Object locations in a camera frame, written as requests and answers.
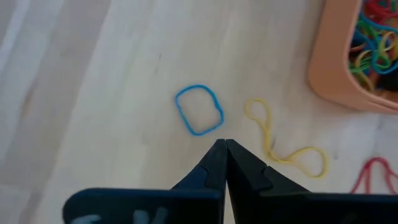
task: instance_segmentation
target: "black tool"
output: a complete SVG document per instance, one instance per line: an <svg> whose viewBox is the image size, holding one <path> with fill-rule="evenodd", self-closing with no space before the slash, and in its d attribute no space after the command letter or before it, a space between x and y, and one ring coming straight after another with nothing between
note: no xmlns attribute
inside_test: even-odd
<svg viewBox="0 0 398 224"><path fill-rule="evenodd" d="M170 190L83 190L67 200L63 219L66 224L219 224L227 182L238 224L398 222L397 196L311 193L231 139L217 140Z"/></svg>

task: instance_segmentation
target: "pile of rubber bands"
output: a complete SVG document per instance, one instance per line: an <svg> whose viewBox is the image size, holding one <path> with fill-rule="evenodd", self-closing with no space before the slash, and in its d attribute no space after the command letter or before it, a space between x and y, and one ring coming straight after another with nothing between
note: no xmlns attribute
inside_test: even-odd
<svg viewBox="0 0 398 224"><path fill-rule="evenodd" d="M365 0L349 50L349 69L371 93L398 91L398 0Z"/></svg>

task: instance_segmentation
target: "wooden table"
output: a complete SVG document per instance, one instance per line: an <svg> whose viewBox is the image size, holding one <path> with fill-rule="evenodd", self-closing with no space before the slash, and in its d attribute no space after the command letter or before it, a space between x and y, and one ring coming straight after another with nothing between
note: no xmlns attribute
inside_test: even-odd
<svg viewBox="0 0 398 224"><path fill-rule="evenodd" d="M61 223L88 187L168 189L218 138L233 138L314 192L349 192L364 161L398 159L398 118L322 100L306 67L321 0L5 0L0 2L0 223ZM201 83L225 112L220 129L189 134L174 105ZM246 100L266 99L275 151L329 153L313 180L265 160ZM209 96L187 93L194 127L213 124ZM254 110L262 114L259 107ZM319 156L300 161L317 173ZM374 191L387 192L381 171ZM232 223L226 206L226 223Z"/></svg>

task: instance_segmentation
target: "wood grain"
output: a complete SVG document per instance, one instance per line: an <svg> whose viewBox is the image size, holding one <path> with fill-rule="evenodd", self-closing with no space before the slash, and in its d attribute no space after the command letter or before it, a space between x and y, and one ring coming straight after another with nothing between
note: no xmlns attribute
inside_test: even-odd
<svg viewBox="0 0 398 224"><path fill-rule="evenodd" d="M21 2L28 3L25 13ZM1 1L0 12L13 13L2 14L0 40L9 30L14 35L0 46L0 185L6 186L0 199L24 205L0 201L0 207L13 210L19 223L61 223L63 203L81 189L170 188L218 138L234 138L264 159L261 130L243 113L254 97L272 107L278 155L304 146L329 153L323 180L264 159L309 190L349 192L371 156L387 156L398 169L396 117L344 108L308 88L322 6L319 0ZM226 119L199 138L174 105L175 94L194 83L216 93ZM200 91L182 101L197 128L217 118L209 101ZM299 160L320 170L316 154ZM374 190L387 192L380 183ZM229 202L225 222L233 222Z"/></svg>

